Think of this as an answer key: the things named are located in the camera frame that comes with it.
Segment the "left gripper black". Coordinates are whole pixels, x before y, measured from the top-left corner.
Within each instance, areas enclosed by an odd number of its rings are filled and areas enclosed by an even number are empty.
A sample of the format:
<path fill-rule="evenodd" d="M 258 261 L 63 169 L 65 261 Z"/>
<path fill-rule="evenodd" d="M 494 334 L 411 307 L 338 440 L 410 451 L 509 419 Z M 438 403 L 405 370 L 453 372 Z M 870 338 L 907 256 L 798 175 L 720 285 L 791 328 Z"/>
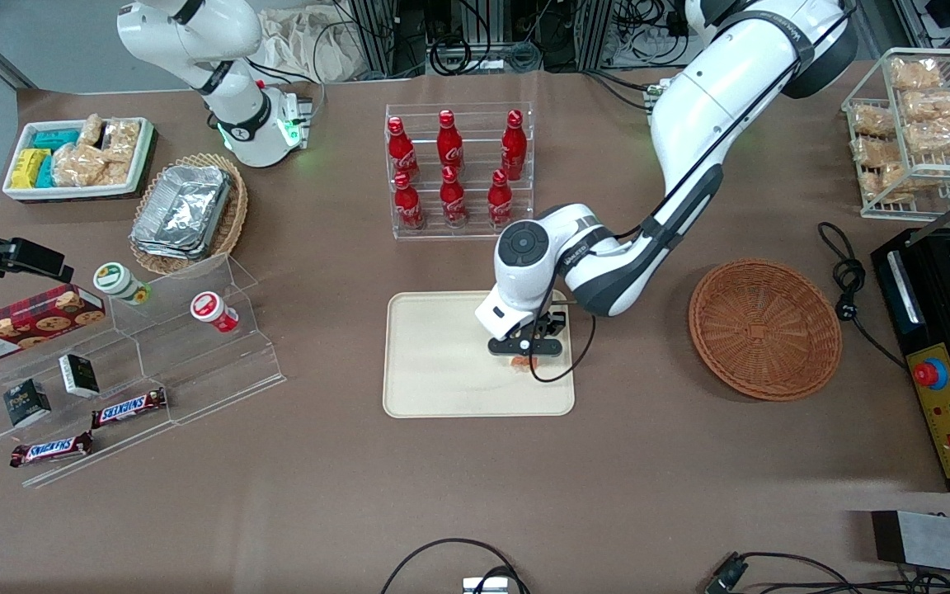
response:
<path fill-rule="evenodd" d="M 557 357 L 564 351 L 557 336 L 565 330 L 564 309 L 550 309 L 536 318 L 531 312 L 513 309 L 491 308 L 491 315 L 502 323 L 509 321 L 511 327 L 504 338 L 490 338 L 487 350 L 493 355 Z"/>

